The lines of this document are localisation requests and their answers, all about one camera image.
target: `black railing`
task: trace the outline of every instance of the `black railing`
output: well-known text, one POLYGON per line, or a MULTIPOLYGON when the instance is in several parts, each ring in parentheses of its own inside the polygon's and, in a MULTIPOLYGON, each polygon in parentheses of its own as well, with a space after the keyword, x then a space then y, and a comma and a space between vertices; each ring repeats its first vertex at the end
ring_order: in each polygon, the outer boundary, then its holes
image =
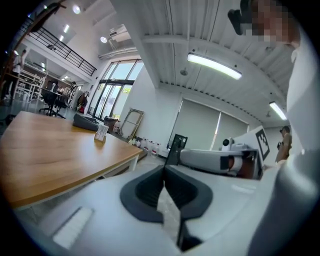
MULTIPOLYGON (((21 26, 21 31, 26 32, 32 22, 32 19, 27 18, 21 26)), ((86 61, 79 54, 70 49, 65 43, 61 42, 57 37, 55 37, 44 27, 41 27, 37 32, 31 32, 29 36, 42 43, 48 49, 54 51, 66 61, 75 65, 77 68, 79 68, 89 76, 92 76, 92 74, 97 70, 88 61, 86 61)))

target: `white table leg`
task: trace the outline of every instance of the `white table leg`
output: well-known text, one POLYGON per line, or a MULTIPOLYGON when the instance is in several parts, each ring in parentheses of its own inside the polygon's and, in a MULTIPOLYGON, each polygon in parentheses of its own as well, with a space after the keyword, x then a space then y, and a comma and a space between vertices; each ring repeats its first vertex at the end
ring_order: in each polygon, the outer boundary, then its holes
POLYGON ((128 170, 129 172, 132 172, 135 170, 137 162, 138 162, 138 156, 136 156, 130 161, 129 170, 128 170))

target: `roller blind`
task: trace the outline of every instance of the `roller blind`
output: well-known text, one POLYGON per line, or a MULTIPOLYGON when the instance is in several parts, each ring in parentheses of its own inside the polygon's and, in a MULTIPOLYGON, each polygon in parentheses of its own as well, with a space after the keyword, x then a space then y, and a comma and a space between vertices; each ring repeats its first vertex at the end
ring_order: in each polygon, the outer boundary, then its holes
POLYGON ((235 138, 247 133, 248 125, 225 113, 221 113, 220 123, 212 150, 219 150, 227 138, 235 138))
POLYGON ((185 148, 209 150, 218 124, 219 111, 210 107, 183 100, 171 134, 188 137, 185 148))

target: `window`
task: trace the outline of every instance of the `window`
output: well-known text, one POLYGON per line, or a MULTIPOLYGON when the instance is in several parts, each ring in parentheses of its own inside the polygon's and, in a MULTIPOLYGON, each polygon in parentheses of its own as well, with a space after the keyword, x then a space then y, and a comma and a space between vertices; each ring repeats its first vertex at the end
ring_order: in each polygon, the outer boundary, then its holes
POLYGON ((99 120, 105 117, 118 119, 143 65, 140 59, 111 63, 95 90, 88 114, 99 120))

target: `wooden table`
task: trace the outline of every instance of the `wooden table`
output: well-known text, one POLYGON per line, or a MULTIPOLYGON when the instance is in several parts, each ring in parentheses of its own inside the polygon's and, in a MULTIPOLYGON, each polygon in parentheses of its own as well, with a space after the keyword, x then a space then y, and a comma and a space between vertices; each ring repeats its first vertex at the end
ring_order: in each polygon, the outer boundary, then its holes
POLYGON ((130 162, 141 149, 70 120, 21 111, 0 140, 1 188, 13 208, 56 197, 130 162))

